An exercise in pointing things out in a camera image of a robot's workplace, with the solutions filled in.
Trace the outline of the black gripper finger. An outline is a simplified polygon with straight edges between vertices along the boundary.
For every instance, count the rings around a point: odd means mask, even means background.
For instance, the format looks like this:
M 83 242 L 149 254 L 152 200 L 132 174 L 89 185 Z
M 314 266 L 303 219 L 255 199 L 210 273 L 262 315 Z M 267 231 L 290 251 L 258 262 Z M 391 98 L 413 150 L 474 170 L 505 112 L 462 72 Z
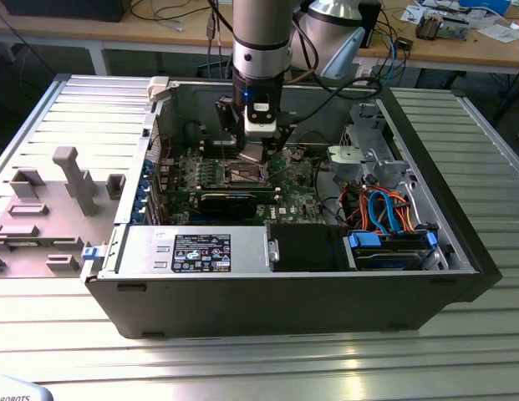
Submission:
M 287 140 L 297 127 L 295 112 L 281 112 L 276 120 L 276 128 L 272 134 L 268 134 L 266 138 L 262 138 L 262 159 L 264 164 L 271 157 L 279 153 Z
M 232 97 L 222 95 L 215 103 L 221 129 L 232 137 L 235 155 L 242 156 L 246 146 L 244 115 L 233 103 Z

